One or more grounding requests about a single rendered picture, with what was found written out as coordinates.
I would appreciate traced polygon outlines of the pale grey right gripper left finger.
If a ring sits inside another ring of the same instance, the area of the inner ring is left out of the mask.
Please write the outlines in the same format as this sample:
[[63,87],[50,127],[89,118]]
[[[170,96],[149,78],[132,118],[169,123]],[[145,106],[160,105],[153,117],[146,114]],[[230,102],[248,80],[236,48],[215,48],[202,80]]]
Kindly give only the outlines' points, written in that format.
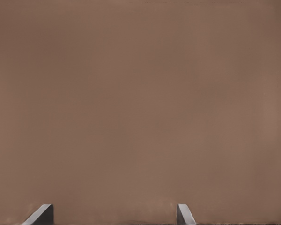
[[21,225],[54,225],[53,204],[41,205]]

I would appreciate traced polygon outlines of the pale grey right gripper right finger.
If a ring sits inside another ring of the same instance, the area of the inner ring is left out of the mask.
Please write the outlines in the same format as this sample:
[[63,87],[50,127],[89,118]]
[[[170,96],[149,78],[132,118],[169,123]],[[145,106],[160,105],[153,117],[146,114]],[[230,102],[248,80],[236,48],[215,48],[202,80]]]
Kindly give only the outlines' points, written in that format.
[[187,204],[178,204],[176,207],[177,225],[196,225],[196,221]]

